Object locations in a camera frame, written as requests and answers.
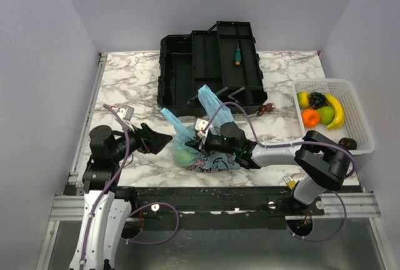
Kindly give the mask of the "green apple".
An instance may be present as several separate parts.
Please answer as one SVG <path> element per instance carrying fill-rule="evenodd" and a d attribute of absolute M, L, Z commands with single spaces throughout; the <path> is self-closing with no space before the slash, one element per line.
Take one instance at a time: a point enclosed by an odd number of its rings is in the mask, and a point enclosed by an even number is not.
<path fill-rule="evenodd" d="M 177 166 L 188 167 L 195 160 L 197 154 L 189 152 L 185 149 L 179 149 L 172 152 L 172 159 Z"/>

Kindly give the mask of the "light blue printed plastic bag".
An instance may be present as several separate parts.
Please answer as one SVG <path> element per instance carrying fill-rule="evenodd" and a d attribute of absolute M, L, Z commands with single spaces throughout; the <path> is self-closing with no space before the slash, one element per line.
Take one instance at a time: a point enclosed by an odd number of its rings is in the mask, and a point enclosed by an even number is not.
<path fill-rule="evenodd" d="M 184 124 L 168 109 L 161 114 L 174 126 L 172 159 L 177 166 L 200 173 L 217 173 L 251 164 L 254 142 L 234 122 L 231 110 L 223 106 L 211 89 L 204 85 L 198 99 L 210 120 L 196 119 Z"/>

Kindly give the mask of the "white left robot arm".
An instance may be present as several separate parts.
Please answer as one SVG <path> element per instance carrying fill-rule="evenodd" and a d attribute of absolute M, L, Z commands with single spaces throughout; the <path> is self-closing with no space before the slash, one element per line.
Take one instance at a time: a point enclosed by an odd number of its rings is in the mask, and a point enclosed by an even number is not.
<path fill-rule="evenodd" d="M 121 234 L 139 203 L 134 191 L 117 190 L 128 157 L 139 151 L 158 154 L 172 136 L 153 131 L 147 124 L 114 131 L 107 125 L 89 133 L 91 155 L 82 177 L 84 212 L 70 269 L 114 269 Z"/>

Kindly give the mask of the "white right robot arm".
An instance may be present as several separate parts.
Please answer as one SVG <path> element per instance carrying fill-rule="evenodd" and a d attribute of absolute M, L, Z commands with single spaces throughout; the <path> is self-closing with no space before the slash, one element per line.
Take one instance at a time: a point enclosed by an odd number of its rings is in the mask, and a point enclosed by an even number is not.
<path fill-rule="evenodd" d="M 223 124 L 218 134 L 209 129 L 195 129 L 194 139 L 185 143 L 190 148 L 210 155 L 226 153 L 245 169 L 276 165 L 297 165 L 306 177 L 297 182 L 287 200 L 288 209 L 303 214 L 325 191 L 339 191 L 349 168 L 355 168 L 353 155 L 317 131 L 308 131 L 291 143 L 259 144 L 248 139 L 235 122 Z"/>

